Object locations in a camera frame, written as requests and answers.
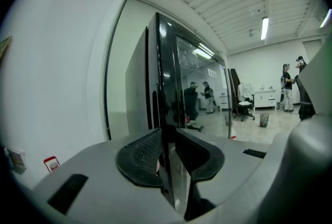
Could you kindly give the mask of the mesh waste bin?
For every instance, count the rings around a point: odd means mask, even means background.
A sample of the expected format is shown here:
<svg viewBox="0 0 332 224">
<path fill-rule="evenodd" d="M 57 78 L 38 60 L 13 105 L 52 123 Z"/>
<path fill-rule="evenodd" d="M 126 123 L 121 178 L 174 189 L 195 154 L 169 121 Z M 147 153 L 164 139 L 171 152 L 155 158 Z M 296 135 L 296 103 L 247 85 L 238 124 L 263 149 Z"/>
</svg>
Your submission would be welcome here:
<svg viewBox="0 0 332 224">
<path fill-rule="evenodd" d="M 268 122 L 269 122 L 269 114 L 267 113 L 260 114 L 259 126 L 261 128 L 266 128 L 268 126 Z"/>
</svg>

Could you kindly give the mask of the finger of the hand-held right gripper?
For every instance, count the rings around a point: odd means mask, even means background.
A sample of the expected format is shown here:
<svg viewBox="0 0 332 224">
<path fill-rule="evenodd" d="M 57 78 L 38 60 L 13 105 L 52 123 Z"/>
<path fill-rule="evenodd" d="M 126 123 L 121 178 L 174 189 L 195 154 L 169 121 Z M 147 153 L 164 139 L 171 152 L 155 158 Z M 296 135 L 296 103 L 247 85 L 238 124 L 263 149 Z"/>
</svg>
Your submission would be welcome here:
<svg viewBox="0 0 332 224">
<path fill-rule="evenodd" d="M 328 36 L 319 51 L 299 74 L 306 93 L 311 100 L 312 110 L 302 105 L 300 120 L 317 116 L 332 117 L 332 35 Z"/>
<path fill-rule="evenodd" d="M 332 224 L 332 116 L 300 122 L 271 145 L 253 177 L 212 211 L 211 224 Z"/>
</svg>

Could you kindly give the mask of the white cloth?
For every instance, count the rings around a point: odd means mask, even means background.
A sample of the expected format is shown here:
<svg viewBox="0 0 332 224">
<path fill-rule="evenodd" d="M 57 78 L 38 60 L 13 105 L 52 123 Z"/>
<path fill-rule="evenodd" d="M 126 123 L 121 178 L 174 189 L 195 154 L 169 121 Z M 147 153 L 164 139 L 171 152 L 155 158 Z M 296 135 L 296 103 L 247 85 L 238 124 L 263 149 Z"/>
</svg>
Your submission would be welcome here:
<svg viewBox="0 0 332 224">
<path fill-rule="evenodd" d="M 238 86 L 239 105 L 246 106 L 254 101 L 254 90 L 250 83 L 242 82 Z"/>
</svg>

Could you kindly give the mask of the black glass-door fridge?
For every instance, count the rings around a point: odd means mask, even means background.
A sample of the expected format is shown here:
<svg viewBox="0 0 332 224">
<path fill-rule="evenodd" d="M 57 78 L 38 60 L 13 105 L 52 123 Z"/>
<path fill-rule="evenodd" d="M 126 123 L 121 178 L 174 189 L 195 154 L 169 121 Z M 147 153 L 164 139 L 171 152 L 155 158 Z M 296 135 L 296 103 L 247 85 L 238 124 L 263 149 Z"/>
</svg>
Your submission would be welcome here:
<svg viewBox="0 0 332 224">
<path fill-rule="evenodd" d="M 147 101 L 161 133 L 163 194 L 184 219 L 215 207 L 198 189 L 215 177 L 224 154 L 212 137 L 230 139 L 230 91 L 224 60 L 192 32 L 161 13 L 148 26 Z"/>
</svg>

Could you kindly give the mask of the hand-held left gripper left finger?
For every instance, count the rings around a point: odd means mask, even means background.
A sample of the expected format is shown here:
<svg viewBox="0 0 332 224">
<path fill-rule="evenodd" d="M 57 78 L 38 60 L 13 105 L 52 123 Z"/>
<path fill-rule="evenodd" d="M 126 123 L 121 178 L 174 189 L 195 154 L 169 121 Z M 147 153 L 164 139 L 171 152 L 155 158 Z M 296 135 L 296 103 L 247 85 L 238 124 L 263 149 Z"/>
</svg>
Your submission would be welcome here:
<svg viewBox="0 0 332 224">
<path fill-rule="evenodd" d="M 183 224 L 159 188 L 136 186 L 117 169 L 118 151 L 148 133 L 89 146 L 49 173 L 33 189 L 42 211 L 60 223 Z M 73 174 L 84 175 L 87 181 L 63 215 L 48 202 Z"/>
</svg>

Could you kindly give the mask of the white drawer cabinet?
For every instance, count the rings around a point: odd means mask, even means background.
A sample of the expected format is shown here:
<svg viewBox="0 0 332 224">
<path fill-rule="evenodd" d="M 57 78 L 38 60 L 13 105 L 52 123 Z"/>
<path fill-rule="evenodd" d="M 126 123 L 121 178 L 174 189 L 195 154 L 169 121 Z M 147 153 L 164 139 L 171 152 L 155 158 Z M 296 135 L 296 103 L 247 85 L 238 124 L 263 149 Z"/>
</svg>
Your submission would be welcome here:
<svg viewBox="0 0 332 224">
<path fill-rule="evenodd" d="M 273 89 L 256 91 L 254 94 L 255 109 L 274 108 L 276 110 L 276 91 Z"/>
</svg>

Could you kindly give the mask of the ceiling tube light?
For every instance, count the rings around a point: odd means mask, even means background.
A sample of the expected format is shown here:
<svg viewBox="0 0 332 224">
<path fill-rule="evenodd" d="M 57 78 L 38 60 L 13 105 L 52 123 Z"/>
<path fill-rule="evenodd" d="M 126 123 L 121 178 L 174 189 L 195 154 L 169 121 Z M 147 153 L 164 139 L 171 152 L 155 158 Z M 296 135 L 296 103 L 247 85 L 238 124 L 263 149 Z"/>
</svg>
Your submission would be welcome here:
<svg viewBox="0 0 332 224">
<path fill-rule="evenodd" d="M 320 24 L 320 28 L 323 28 L 330 20 L 332 16 L 332 8 L 330 8 L 325 16 L 325 18 L 323 19 L 323 21 Z"/>
<path fill-rule="evenodd" d="M 261 40 L 265 40 L 267 37 L 268 33 L 268 28 L 269 28 L 269 18 L 268 17 L 263 17 L 262 19 L 262 28 L 261 28 Z"/>
</svg>

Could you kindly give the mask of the black office chair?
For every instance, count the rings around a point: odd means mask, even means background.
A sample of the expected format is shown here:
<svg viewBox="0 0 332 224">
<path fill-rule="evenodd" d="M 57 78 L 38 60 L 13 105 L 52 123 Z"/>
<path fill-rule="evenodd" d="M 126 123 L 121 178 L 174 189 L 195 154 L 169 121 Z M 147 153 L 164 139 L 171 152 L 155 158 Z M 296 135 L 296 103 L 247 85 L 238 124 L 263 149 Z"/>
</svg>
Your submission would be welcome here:
<svg viewBox="0 0 332 224">
<path fill-rule="evenodd" d="M 255 120 L 255 116 L 253 115 L 253 113 L 251 112 L 251 110 L 253 110 L 255 108 L 255 100 L 253 101 L 252 104 L 246 105 L 246 106 L 242 106 L 242 105 L 237 105 L 237 113 L 234 114 L 233 116 L 236 117 L 242 117 L 241 121 L 243 122 L 245 117 L 249 117 L 252 118 L 253 120 Z"/>
</svg>

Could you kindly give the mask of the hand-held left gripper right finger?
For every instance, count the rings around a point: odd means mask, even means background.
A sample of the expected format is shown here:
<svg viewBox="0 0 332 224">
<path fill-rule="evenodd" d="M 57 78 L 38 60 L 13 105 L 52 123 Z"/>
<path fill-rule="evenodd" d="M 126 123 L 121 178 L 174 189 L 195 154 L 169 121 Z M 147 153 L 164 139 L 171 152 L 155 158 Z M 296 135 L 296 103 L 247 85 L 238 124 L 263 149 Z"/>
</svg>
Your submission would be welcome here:
<svg viewBox="0 0 332 224">
<path fill-rule="evenodd" d="M 176 224 L 257 224 L 264 192 L 255 187 L 268 145 L 177 129 Z"/>
</svg>

